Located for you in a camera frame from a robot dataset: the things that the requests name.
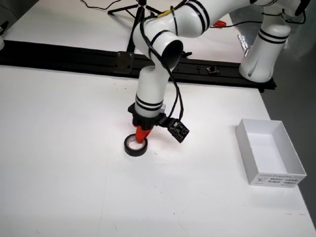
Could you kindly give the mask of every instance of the metal bracket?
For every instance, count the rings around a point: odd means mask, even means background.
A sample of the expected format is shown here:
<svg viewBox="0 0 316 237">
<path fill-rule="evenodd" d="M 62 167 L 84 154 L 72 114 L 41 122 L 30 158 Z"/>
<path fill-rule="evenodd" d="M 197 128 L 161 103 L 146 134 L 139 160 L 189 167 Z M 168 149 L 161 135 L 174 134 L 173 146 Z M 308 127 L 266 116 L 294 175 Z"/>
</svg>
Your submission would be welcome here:
<svg viewBox="0 0 316 237">
<path fill-rule="evenodd" d="M 117 52 L 116 59 L 114 61 L 114 73 L 118 74 L 130 74 L 132 72 L 134 62 L 134 53 L 130 52 Z"/>
</svg>

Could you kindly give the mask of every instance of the black tape roll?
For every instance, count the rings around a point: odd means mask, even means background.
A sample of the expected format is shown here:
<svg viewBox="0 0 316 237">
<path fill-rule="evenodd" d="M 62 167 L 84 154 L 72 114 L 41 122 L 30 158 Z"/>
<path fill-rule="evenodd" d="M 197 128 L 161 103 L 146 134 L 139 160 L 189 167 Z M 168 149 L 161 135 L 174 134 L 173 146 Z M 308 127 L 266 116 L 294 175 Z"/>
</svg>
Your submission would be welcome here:
<svg viewBox="0 0 316 237">
<path fill-rule="evenodd" d="M 124 141 L 125 152 L 131 157 L 140 157 L 147 151 L 148 141 L 145 138 L 145 140 L 143 141 L 143 146 L 140 149 L 132 149 L 129 144 L 134 141 L 136 141 L 136 134 L 131 134 L 126 137 Z"/>
</svg>

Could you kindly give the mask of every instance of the black stripe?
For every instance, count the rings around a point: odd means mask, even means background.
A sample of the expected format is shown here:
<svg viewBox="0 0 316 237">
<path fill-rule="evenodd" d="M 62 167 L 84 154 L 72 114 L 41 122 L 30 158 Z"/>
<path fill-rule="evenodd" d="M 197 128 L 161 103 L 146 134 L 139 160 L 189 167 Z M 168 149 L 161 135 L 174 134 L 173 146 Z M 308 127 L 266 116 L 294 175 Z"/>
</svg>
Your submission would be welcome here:
<svg viewBox="0 0 316 237">
<path fill-rule="evenodd" d="M 138 103 L 138 101 L 136 100 L 135 103 L 140 107 L 142 108 L 143 110 L 147 110 L 147 111 L 157 111 L 157 110 L 160 110 L 161 106 L 160 107 L 157 107 L 157 108 L 147 108 L 145 106 L 142 106 L 140 103 Z"/>
<path fill-rule="evenodd" d="M 190 0 L 190 1 L 196 3 L 202 9 L 202 11 L 204 12 L 206 20 L 207 20 L 207 27 L 206 28 L 208 29 L 210 27 L 211 22 L 209 20 L 209 15 L 208 15 L 205 7 L 198 0 Z"/>
<path fill-rule="evenodd" d="M 267 14 L 267 13 L 262 13 L 262 15 L 265 15 L 265 16 L 282 16 L 282 13 L 280 14 Z"/>
<path fill-rule="evenodd" d="M 270 35 L 269 33 L 265 32 L 264 30 L 260 29 L 260 32 L 262 34 L 264 34 L 265 36 L 268 36 L 270 38 L 274 38 L 276 40 L 286 40 L 288 38 L 288 36 L 273 36 L 273 35 Z"/>
<path fill-rule="evenodd" d="M 163 31 L 160 31 L 158 32 L 152 39 L 152 41 L 150 42 L 151 46 L 154 45 L 155 41 L 158 39 L 159 36 L 161 36 L 163 33 L 165 32 L 170 32 L 169 30 L 163 30 Z M 150 49 L 148 49 L 148 55 L 149 55 L 149 58 L 151 59 L 152 58 L 152 52 L 150 51 Z"/>
<path fill-rule="evenodd" d="M 205 21 L 204 21 L 203 16 L 201 15 L 201 13 L 198 10 L 198 8 L 196 6 L 194 6 L 192 3 L 188 2 L 185 5 L 189 6 L 190 8 L 192 8 L 197 13 L 199 19 L 201 20 L 201 23 L 202 23 L 202 33 L 201 33 L 201 35 L 202 35 L 205 32 L 205 30 L 206 30 L 206 28 L 205 28 Z"/>
<path fill-rule="evenodd" d="M 272 41 L 272 40 L 270 40 L 270 39 L 266 39 L 266 38 L 264 38 L 260 33 L 258 34 L 258 36 L 259 36 L 262 40 L 264 40 L 264 41 L 266 41 L 266 42 L 269 42 L 269 43 L 283 44 L 283 43 L 286 42 L 286 40 L 284 40 L 284 41 Z"/>
<path fill-rule="evenodd" d="M 159 102 L 159 103 L 156 103 L 156 104 L 147 103 L 147 102 L 142 101 L 141 99 L 139 99 L 138 95 L 136 95 L 136 99 L 137 99 L 140 103 L 142 103 L 143 105 L 152 106 L 152 107 L 159 106 L 159 105 L 162 105 L 162 104 L 163 104 L 163 101 L 161 101 L 161 102 Z"/>
<path fill-rule="evenodd" d="M 262 5 L 262 6 L 271 6 L 272 4 L 274 4 L 274 3 L 276 3 L 276 2 L 277 2 L 277 0 L 272 0 L 272 1 L 269 2 L 268 4 Z"/>
</svg>

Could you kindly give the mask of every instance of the tape roll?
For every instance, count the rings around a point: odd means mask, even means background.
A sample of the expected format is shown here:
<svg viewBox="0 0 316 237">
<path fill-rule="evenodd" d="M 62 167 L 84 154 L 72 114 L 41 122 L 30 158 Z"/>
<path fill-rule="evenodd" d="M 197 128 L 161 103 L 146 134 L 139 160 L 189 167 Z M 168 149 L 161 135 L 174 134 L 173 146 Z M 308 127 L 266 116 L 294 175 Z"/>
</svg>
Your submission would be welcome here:
<svg viewBox="0 0 316 237">
<path fill-rule="evenodd" d="M 136 147 L 131 147 L 131 143 L 136 144 Z M 136 141 L 136 134 L 131 134 L 126 137 L 124 141 L 124 148 L 125 152 L 130 155 L 131 157 L 140 157 L 147 151 L 148 141 L 145 138 L 143 143 L 137 143 Z"/>
</svg>

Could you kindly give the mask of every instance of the gray floor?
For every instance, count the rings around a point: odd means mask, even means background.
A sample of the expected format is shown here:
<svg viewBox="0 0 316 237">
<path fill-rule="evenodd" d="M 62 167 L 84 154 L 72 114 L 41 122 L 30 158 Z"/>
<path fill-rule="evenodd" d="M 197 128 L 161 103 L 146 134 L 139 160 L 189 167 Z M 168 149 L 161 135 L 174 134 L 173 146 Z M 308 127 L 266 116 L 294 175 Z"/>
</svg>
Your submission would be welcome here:
<svg viewBox="0 0 316 237">
<path fill-rule="evenodd" d="M 275 91 L 262 94 L 271 119 L 281 120 L 292 139 L 296 151 L 308 174 L 300 189 L 316 224 L 316 1 L 307 9 L 305 25 L 293 26 L 291 36 L 279 57 L 274 79 Z M 231 13 L 233 23 L 262 20 L 262 8 L 251 6 Z M 252 45 L 260 24 L 237 27 L 241 45 Z"/>
</svg>

